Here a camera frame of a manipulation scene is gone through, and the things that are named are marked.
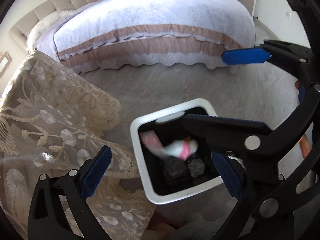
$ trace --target tufted beige headboard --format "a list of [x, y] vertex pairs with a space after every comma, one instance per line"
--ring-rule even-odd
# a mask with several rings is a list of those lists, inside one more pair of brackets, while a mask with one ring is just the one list
[[96, 0], [48, 0], [22, 17], [9, 31], [10, 37], [19, 48], [28, 54], [26, 50], [27, 36], [32, 28], [44, 17], [54, 11], [76, 10]]

